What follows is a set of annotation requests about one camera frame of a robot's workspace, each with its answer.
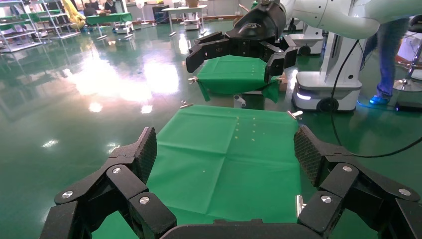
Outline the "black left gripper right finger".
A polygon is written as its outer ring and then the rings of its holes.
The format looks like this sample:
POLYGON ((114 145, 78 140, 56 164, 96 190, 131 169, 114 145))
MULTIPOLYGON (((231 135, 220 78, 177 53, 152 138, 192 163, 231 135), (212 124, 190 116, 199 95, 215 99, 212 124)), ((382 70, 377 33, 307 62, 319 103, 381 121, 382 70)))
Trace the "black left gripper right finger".
POLYGON ((295 157, 317 189, 299 222, 327 238, 344 210, 357 214, 381 239, 419 239, 422 202, 410 187, 360 164, 344 147, 319 140, 307 126, 294 134, 295 157))

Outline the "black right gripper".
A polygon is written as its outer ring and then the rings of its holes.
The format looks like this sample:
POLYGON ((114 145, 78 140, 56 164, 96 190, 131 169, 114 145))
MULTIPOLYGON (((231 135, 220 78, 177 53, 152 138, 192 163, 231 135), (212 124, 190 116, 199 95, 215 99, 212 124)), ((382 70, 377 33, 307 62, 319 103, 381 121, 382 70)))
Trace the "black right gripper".
POLYGON ((290 35, 281 38, 287 18, 278 2, 260 3, 238 20, 233 29, 214 32, 194 41, 186 57, 189 73, 196 71, 205 60, 226 56, 260 58, 266 62, 264 82, 282 75, 285 68, 295 66, 298 47, 290 35))

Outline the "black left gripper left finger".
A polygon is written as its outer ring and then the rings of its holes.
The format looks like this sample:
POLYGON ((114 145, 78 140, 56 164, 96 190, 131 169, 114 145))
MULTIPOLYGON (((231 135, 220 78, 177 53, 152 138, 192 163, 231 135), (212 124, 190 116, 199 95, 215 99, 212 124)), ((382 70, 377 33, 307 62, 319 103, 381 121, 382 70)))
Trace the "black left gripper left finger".
POLYGON ((115 212, 138 238, 162 237, 177 219, 147 187, 156 156, 156 131, 146 127, 135 143, 114 149, 100 169, 55 196, 40 237, 90 239, 115 212))

